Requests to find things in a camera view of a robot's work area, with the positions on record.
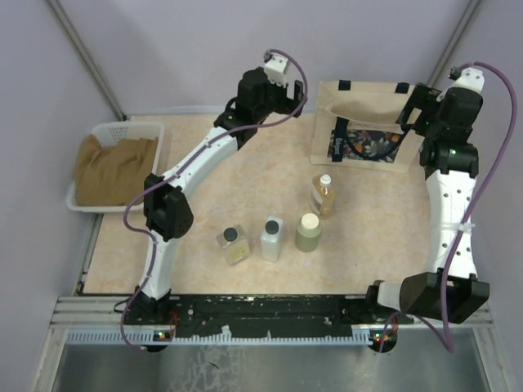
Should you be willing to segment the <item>cream canvas tote bag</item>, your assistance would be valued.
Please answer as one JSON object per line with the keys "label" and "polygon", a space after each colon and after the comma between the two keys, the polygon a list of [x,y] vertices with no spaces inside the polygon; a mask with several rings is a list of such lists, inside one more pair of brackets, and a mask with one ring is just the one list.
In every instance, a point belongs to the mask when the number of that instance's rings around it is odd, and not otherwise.
{"label": "cream canvas tote bag", "polygon": [[407,82],[321,82],[318,88],[310,162],[406,173],[422,137],[397,123],[414,85]]}

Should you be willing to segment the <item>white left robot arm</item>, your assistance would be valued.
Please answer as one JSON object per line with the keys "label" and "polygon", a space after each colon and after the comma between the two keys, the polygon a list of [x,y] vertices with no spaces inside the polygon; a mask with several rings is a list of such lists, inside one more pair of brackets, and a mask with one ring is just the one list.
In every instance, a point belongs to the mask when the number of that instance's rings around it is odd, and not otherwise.
{"label": "white left robot arm", "polygon": [[167,302],[171,292],[168,281],[177,240],[187,234],[194,222],[189,198],[199,184],[226,158],[239,151],[271,114],[284,120],[297,118],[307,100],[308,83],[301,78],[294,83],[293,97],[288,86],[279,85],[263,68],[244,73],[235,97],[214,121],[204,139],[175,167],[161,176],[146,177],[144,192],[145,228],[148,260],[141,281],[129,300],[139,305],[141,314],[154,324],[170,314]]}

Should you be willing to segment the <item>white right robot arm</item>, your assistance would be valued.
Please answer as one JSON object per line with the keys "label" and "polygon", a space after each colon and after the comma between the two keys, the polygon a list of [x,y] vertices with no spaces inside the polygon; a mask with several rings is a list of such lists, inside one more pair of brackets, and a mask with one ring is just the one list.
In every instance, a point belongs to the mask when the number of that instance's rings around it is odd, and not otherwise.
{"label": "white right robot arm", "polygon": [[469,143],[483,105],[478,91],[452,86],[439,91],[419,83],[397,122],[422,136],[419,164],[431,206],[430,246],[424,271],[401,283],[376,281],[366,294],[365,313],[384,323],[394,310],[462,323],[489,299],[472,256],[472,225],[465,216],[479,173],[479,153]]}

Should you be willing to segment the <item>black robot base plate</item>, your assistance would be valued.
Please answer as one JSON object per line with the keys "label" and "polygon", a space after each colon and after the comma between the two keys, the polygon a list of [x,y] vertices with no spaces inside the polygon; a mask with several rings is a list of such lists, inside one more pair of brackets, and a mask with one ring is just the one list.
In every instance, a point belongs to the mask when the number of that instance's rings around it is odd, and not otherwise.
{"label": "black robot base plate", "polygon": [[318,340],[351,338],[352,328],[378,324],[392,313],[369,295],[180,295],[159,300],[141,293],[114,306],[126,326],[165,325],[173,338]]}

